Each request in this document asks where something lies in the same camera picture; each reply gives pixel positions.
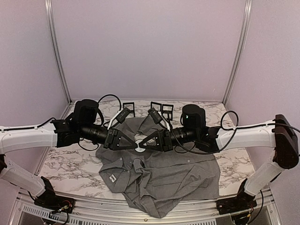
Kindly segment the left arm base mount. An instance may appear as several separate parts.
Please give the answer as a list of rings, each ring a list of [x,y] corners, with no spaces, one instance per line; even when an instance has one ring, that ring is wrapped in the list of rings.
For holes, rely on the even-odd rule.
[[[68,206],[66,212],[72,213],[75,204],[74,198],[57,195],[50,181],[43,176],[41,179],[44,182],[45,190],[40,196],[35,198],[34,203],[38,206],[52,209],[55,212],[58,212],[59,209]]]

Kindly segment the grey button shirt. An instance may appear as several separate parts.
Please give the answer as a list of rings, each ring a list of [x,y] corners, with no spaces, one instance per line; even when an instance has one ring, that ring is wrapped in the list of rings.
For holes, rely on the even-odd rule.
[[[163,218],[182,200],[219,197],[220,169],[214,155],[176,151],[136,152],[100,147],[99,175],[128,205],[155,218]]]

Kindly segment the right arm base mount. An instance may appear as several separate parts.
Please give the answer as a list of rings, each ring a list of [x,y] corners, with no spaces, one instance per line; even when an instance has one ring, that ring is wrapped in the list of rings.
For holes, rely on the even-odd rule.
[[[257,206],[255,195],[251,196],[245,192],[246,181],[247,179],[241,183],[236,196],[216,201],[216,207],[220,215],[248,210]]]

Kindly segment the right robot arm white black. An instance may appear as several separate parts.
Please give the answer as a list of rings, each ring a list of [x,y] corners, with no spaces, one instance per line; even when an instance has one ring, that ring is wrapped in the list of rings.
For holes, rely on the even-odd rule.
[[[254,174],[245,179],[232,200],[237,210],[244,209],[263,187],[277,178],[284,170],[294,168],[300,161],[298,129],[292,127],[282,114],[273,120],[248,126],[236,125],[225,128],[223,125],[208,127],[205,110],[194,104],[183,106],[181,127],[173,128],[168,119],[155,108],[148,111],[155,124],[165,122],[166,128],[153,132],[137,143],[139,148],[167,152],[175,146],[194,142],[197,155],[209,155],[223,150],[269,147],[274,155]]]

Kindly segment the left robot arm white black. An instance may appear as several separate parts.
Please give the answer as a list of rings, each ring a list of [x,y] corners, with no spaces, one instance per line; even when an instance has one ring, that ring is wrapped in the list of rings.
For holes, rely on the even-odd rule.
[[[109,150],[137,148],[132,138],[113,127],[96,125],[96,117],[103,115],[95,100],[84,99],[75,104],[73,113],[64,120],[49,119],[41,125],[0,128],[0,177],[40,198],[48,208],[59,205],[48,179],[38,177],[6,157],[6,153],[39,147],[67,147],[86,139]]]

